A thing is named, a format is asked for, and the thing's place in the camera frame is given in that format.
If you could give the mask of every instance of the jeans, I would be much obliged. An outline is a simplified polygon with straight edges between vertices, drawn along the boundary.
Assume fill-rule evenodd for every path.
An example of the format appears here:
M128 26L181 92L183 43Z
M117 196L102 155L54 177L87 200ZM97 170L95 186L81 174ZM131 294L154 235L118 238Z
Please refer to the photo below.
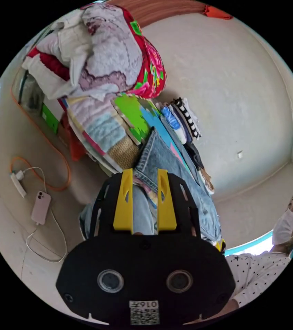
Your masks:
M150 206L143 188L133 185L133 233L154 235L155 221L153 220ZM79 223L82 235L85 240L90 237L90 224L93 203L85 206L79 216Z
M191 171L191 174L193 175L193 178L195 179L195 181L198 183L199 186L203 185L204 183L202 182L200 175L199 175L193 161L191 160L191 157L189 156L188 152L184 148L183 144L181 143L181 141L179 140L179 138L177 137L175 132L171 129L171 127L167 123L166 118L163 116L160 116L160 120L161 120L162 124L164 125L165 129L168 131L168 134L172 138L173 142L175 143L175 145L176 145L177 149L179 150L179 152L181 153L182 157L184 158L188 168Z
M221 239L221 225L215 205L205 185L202 182L198 185L194 181L186 168L164 143L156 129L152 128L141 151L140 159L133 169L133 174L158 193L158 168L166 169L168 173L175 174L186 182L198 208L201 234L211 241L219 241Z

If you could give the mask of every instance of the polka dot shirt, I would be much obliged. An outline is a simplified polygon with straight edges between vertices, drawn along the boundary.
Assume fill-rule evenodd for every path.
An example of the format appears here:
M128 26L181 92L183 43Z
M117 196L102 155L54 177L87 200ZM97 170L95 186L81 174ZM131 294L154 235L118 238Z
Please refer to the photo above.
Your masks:
M226 260L236 282L231 298L242 307L266 290L285 269L290 259L283 253L229 255Z

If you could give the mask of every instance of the label sticker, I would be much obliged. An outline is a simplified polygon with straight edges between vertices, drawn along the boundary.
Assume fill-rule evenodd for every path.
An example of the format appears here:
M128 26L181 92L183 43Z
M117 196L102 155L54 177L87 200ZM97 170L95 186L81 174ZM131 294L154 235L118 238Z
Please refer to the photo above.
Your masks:
M159 303L152 301L129 301L130 324L140 326L151 326L160 324Z

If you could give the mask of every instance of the face mask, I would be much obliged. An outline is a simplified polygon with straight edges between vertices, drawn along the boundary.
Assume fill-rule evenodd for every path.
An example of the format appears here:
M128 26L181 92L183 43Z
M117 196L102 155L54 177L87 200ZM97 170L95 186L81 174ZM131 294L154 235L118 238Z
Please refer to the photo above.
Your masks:
M272 231L272 244L278 245L288 242L292 238L293 212L287 209L280 217Z

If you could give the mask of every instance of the white cable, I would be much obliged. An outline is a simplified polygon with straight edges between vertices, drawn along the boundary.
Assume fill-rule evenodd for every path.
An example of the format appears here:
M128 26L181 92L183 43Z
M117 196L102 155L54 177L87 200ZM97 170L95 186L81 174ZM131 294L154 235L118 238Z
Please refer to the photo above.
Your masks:
M30 169L35 169L35 168L39 169L39 170L41 171L41 173L42 173L42 176L43 176L43 184L44 184L44 192L47 193L46 177L45 177L45 175L44 175L44 173L43 173L43 171L42 171L42 169L41 169L40 167L38 167L38 166L33 166L33 167L30 167L30 168L27 168L27 169L25 169L25 170L23 171L23 173L25 174L26 171L28 171L28 170L30 170ZM28 237L27 237L26 240L25 240L25 243L26 243L26 246L27 246L32 252L34 252L36 255L38 255L38 256L39 256L40 258L42 258L43 260L48 261L48 262L52 262L52 263L59 263L59 262L61 262L62 260L64 260L64 258L67 256L67 242L66 242L66 238L65 238L64 232L63 232L63 230L61 229L59 223L57 222L57 220L56 220L56 218L55 218L55 215L54 215L54 213L53 213L53 210L51 209L51 207L49 207L49 209L50 209L50 213L51 213L51 215L52 215L53 218L54 218L54 221L56 222L56 224L57 224L57 226L58 226L58 228L59 228L59 230L60 230L60 232L62 233L63 238L64 238L64 242L65 242L65 254L64 254L64 256L63 256L62 258L60 258L59 260L49 260L49 259L45 258L44 256L42 256L42 255L38 254L37 252L35 252L35 251L29 246L29 244L28 244L27 241L28 241L28 239L29 239L30 237L32 237L32 236L34 235L34 233L37 231L37 228L33 231L32 234L29 234L29 235L28 235Z

